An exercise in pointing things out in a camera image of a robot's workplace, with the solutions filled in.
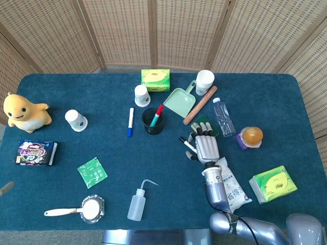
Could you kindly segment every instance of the robotic hand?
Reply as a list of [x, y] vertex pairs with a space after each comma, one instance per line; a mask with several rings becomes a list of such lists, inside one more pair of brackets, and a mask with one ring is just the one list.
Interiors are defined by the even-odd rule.
[[306, 214], [292, 214], [287, 218], [289, 239], [275, 224], [252, 218], [240, 218], [233, 215], [221, 176], [217, 141], [212, 136], [209, 123], [194, 123], [197, 134], [191, 133], [188, 142], [195, 140], [196, 155], [186, 152], [191, 160], [199, 160], [204, 165], [202, 175], [205, 178], [206, 196], [209, 204], [217, 210], [210, 217], [210, 227], [215, 233], [233, 233], [254, 240], [257, 244], [302, 244], [322, 245], [324, 243], [321, 223]]

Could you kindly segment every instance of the yellow plush toy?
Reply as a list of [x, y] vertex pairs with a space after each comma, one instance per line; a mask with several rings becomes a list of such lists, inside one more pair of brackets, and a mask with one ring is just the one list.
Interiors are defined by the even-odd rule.
[[9, 117], [8, 125], [16, 125], [28, 133], [51, 124], [52, 119], [46, 111], [48, 108], [47, 104], [33, 104], [18, 94], [8, 93], [4, 101], [4, 111]]

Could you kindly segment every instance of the teal tablecloth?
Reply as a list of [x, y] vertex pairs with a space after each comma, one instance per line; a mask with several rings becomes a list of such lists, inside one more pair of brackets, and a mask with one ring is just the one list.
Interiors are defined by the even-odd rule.
[[[307, 213], [327, 225], [327, 180], [301, 93], [290, 75], [215, 74], [219, 96], [225, 101], [239, 132], [246, 126], [264, 132], [259, 149], [242, 151], [236, 140], [217, 137], [221, 157], [247, 195], [253, 199], [235, 211], [285, 226], [288, 215]], [[186, 89], [195, 73], [171, 74], [171, 91]], [[79, 229], [200, 229], [209, 227], [214, 212], [202, 187], [200, 163], [186, 158], [188, 150], [179, 140], [192, 131], [182, 118], [165, 108], [164, 129], [156, 136], [145, 133], [141, 114], [158, 107], [169, 93], [150, 93], [146, 108], [134, 103], [134, 88], [140, 74], [29, 75], [18, 94], [34, 103], [47, 103], [53, 119], [33, 134], [18, 128], [5, 130], [0, 147], [0, 185], [15, 181], [8, 194], [0, 197], [0, 230]], [[129, 108], [135, 107], [133, 137], [127, 138]], [[88, 119], [85, 131], [74, 132], [65, 121], [67, 110], [76, 109]], [[215, 119], [212, 100], [198, 116]], [[51, 167], [17, 166], [13, 161], [21, 139], [52, 140], [58, 149]], [[87, 189], [77, 168], [97, 157], [108, 178]], [[254, 175], [284, 165], [298, 191], [260, 205], [248, 183]], [[132, 196], [143, 179], [147, 199], [141, 222], [127, 219]], [[79, 207], [82, 200], [98, 194], [105, 200], [105, 216], [96, 224], [86, 224], [78, 214], [45, 217], [55, 208]]]

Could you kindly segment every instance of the green square packet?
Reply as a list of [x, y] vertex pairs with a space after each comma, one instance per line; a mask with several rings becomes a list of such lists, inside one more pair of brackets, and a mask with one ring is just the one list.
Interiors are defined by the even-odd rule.
[[98, 184], [100, 181], [108, 177], [107, 173], [96, 157], [77, 168], [77, 170], [80, 172], [87, 189], [90, 189], [92, 186]]

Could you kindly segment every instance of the green tissue box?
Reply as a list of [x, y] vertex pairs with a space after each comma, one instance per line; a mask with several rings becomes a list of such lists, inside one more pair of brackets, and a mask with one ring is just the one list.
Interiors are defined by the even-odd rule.
[[249, 183], [260, 204], [270, 202], [297, 190], [283, 165], [254, 175]]
[[144, 84], [149, 92], [169, 92], [170, 70], [142, 69], [141, 84]]

